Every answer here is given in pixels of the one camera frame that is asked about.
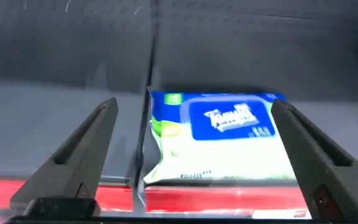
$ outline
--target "metal panel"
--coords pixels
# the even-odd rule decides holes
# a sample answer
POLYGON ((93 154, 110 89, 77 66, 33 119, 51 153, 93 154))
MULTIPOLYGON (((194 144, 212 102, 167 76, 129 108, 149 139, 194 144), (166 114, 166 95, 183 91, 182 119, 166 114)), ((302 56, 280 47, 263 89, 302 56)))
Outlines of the metal panel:
POLYGON ((358 1, 159 3, 153 86, 278 90, 358 159, 358 1))
POLYGON ((0 176, 30 176, 113 96, 103 179, 131 179, 150 48, 146 0, 0 0, 0 176))

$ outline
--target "plastic package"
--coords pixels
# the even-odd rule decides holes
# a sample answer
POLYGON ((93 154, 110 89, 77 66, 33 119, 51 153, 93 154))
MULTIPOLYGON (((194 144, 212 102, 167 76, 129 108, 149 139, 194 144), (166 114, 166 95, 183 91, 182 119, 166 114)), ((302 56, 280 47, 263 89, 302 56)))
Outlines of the plastic package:
POLYGON ((273 93, 152 91, 152 134, 161 180, 295 180, 270 112, 273 93))

